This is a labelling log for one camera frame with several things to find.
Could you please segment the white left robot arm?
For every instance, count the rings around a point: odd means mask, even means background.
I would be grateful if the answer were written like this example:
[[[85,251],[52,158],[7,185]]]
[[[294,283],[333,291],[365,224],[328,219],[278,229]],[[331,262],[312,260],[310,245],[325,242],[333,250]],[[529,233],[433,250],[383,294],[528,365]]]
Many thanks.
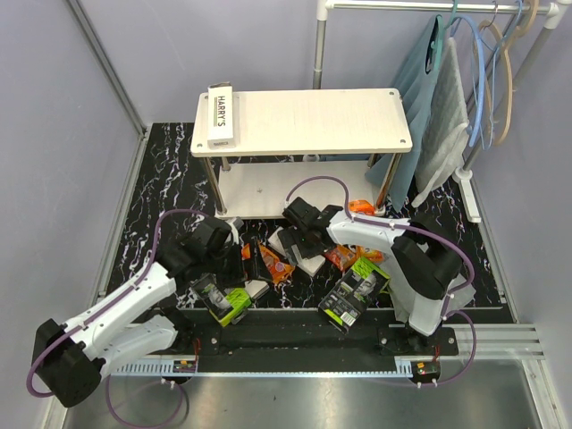
[[[148,354],[186,352],[194,324],[176,307],[159,307],[202,274],[222,271],[240,251],[240,218],[208,216],[194,231],[164,246],[153,244],[147,264],[93,307],[35,336],[26,379],[37,398],[55,397],[66,408],[87,399],[116,370]]]

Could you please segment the orange Bic razor pack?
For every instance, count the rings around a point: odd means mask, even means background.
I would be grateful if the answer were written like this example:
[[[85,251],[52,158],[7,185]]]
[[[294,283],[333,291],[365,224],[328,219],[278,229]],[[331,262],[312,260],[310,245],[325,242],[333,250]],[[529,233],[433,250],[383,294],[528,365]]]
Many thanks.
[[[242,247],[241,255],[247,279],[250,281],[264,281],[279,284],[289,280],[294,267],[285,264],[276,253],[268,247],[258,244],[258,251],[249,243]]]

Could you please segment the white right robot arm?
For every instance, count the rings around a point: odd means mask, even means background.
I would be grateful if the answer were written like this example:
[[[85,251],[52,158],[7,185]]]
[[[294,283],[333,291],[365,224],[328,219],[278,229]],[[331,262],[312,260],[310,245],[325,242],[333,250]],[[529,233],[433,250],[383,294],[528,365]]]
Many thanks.
[[[437,328],[463,259],[454,243],[426,216],[385,219],[354,214],[341,206],[320,210],[303,198],[285,203],[282,216],[313,244],[353,245],[384,253],[394,305],[402,306],[410,328],[408,348],[425,354],[438,342]]]

